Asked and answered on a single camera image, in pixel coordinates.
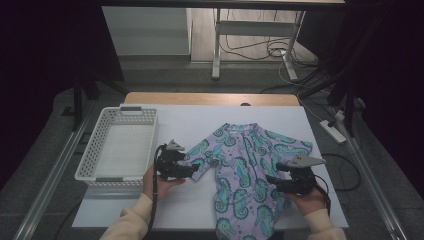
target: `baby onesie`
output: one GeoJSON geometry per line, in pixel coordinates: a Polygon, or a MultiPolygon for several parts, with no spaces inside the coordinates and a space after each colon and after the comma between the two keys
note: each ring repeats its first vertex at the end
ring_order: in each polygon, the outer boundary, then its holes
{"type": "Polygon", "coordinates": [[[274,222],[290,204],[265,175],[284,178],[276,169],[296,155],[309,155],[312,143],[263,129],[256,123],[224,124],[189,150],[180,165],[199,164],[198,181],[216,166],[214,197],[219,239],[268,239],[274,222]]]}

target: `white table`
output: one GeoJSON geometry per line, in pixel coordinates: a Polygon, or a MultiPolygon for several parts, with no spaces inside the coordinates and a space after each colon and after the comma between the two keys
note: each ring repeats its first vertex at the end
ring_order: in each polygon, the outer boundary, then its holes
{"type": "MultiPolygon", "coordinates": [[[[142,104],[142,106],[158,110],[158,145],[175,139],[189,150],[224,123],[258,123],[265,129],[312,142],[314,147],[310,156],[321,157],[303,107],[156,104],[142,104]]],[[[323,177],[330,186],[333,222],[340,227],[348,227],[325,166],[316,166],[313,171],[323,177]]],[[[73,227],[108,227],[119,217],[122,208],[131,206],[137,200],[140,192],[141,190],[125,189],[99,191],[89,187],[73,227]]],[[[171,189],[167,198],[158,204],[153,228],[214,230],[215,192],[214,169],[210,169],[197,183],[187,180],[184,185],[171,189]]],[[[282,214],[275,225],[276,230],[307,227],[294,205],[282,214]]]]}

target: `human hand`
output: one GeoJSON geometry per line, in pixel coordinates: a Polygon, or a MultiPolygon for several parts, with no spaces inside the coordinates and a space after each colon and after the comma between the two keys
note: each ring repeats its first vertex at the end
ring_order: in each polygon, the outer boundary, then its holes
{"type": "Polygon", "coordinates": [[[299,196],[293,193],[286,195],[297,205],[303,216],[326,208],[324,196],[315,188],[308,195],[299,196]]]}
{"type": "MultiPolygon", "coordinates": [[[[161,200],[169,189],[174,186],[181,185],[185,182],[185,179],[174,179],[171,181],[165,181],[158,176],[158,200],[161,200]]],[[[151,165],[143,176],[143,193],[150,199],[153,199],[153,165],[151,165]]]]}

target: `forearm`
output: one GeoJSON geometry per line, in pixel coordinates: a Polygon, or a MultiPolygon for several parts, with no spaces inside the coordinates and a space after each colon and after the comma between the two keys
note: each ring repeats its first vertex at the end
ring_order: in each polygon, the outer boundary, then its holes
{"type": "Polygon", "coordinates": [[[106,239],[142,239],[148,230],[148,220],[152,210],[152,200],[142,194],[131,208],[122,210],[121,217],[103,234],[106,239]]]}
{"type": "Polygon", "coordinates": [[[305,216],[311,227],[312,234],[308,240],[345,240],[344,231],[333,225],[327,209],[320,209],[305,216]]]}

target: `laundry basket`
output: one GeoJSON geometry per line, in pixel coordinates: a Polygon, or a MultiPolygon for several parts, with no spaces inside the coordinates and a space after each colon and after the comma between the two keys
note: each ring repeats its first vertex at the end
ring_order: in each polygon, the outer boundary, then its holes
{"type": "Polygon", "coordinates": [[[156,109],[104,108],[75,173],[89,186],[140,186],[156,150],[156,109]]]}

